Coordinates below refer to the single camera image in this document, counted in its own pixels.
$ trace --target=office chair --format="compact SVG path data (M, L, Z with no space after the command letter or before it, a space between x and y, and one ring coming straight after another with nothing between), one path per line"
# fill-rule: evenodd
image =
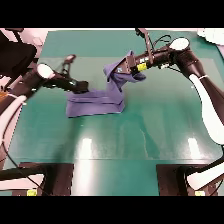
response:
M10 77L3 91L21 75L24 76L29 70L28 66L35 61L37 49L31 44L23 43L19 33L24 28L5 28L12 31L18 42L9 41L9 39L0 31L0 79Z

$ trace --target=yellow sticker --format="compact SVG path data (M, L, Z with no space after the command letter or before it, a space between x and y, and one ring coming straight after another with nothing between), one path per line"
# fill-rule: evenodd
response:
M138 71L143 71L147 69L146 63L139 64L137 65L137 67L138 67Z
M195 196L205 196L204 191L195 191Z
M28 190L27 196L37 196L37 189Z

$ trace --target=blue cloth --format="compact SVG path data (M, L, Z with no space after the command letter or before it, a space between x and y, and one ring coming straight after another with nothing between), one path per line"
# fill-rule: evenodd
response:
M67 117L79 117L94 114L121 113L124 110L124 93L122 87L126 82L140 82L146 79L142 73L132 75L113 73L113 70L123 61L106 65L104 74L107 77L106 90L89 90L87 93L67 93Z

